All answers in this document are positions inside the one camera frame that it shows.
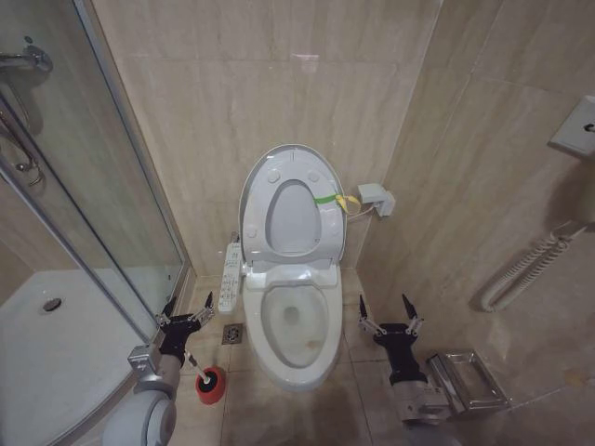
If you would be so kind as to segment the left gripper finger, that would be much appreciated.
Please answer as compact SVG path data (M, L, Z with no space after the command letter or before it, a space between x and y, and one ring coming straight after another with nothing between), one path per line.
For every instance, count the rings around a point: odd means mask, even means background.
M169 298L168 302L165 304L163 310L160 313L155 315L155 318L159 325L165 325L170 322L170 319L174 312L177 301L178 301L178 298L176 296L171 296Z
M206 325L214 316L213 293L210 292L204 306L192 315L192 321L200 325Z

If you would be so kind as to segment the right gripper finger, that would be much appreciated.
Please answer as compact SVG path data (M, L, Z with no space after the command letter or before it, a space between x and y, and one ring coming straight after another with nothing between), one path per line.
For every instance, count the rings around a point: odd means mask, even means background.
M367 332L373 336L383 336L383 335L387 334L386 329L382 328L380 325L376 324L374 321L372 321L368 318L366 305L364 303L364 298L362 295L359 295L358 326L362 330L364 330L365 332Z
M417 315L415 306L410 302L410 300L408 299L408 297L405 294L402 294L402 299L403 299L405 311L409 318L409 323L407 325L407 328L405 329L405 332L411 336L418 336L420 329L423 325L424 319L420 318Z

